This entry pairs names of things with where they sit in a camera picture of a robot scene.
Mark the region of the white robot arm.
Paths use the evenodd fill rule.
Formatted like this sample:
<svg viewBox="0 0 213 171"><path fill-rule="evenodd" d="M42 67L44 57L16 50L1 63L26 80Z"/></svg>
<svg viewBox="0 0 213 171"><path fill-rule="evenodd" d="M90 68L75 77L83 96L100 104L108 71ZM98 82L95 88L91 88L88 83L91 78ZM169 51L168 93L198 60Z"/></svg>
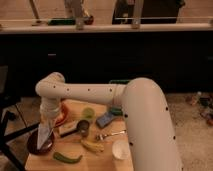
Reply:
<svg viewBox="0 0 213 171"><path fill-rule="evenodd" d="M159 85L149 78L126 84L70 84L59 72L35 86L41 97L40 113L54 119L62 99L118 107L125 117L133 171L183 171L167 101Z"/></svg>

